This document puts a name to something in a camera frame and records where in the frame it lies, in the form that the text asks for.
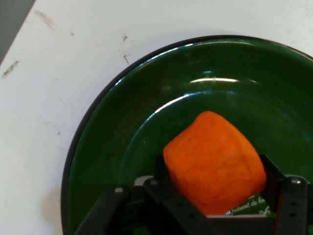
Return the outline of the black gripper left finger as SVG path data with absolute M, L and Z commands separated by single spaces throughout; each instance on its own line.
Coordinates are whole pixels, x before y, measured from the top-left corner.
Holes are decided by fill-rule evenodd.
M 133 235 L 141 227 L 153 235 L 208 234 L 207 218 L 174 191 L 162 157 L 156 159 L 155 174 L 137 186 L 104 190 L 75 234 Z

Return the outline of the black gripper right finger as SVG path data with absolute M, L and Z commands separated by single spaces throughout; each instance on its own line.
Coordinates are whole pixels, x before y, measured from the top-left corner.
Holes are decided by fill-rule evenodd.
M 261 195 L 276 213 L 275 235 L 307 235 L 312 224 L 313 186 L 304 177 L 284 174 L 265 154 L 259 155 L 267 176 Z

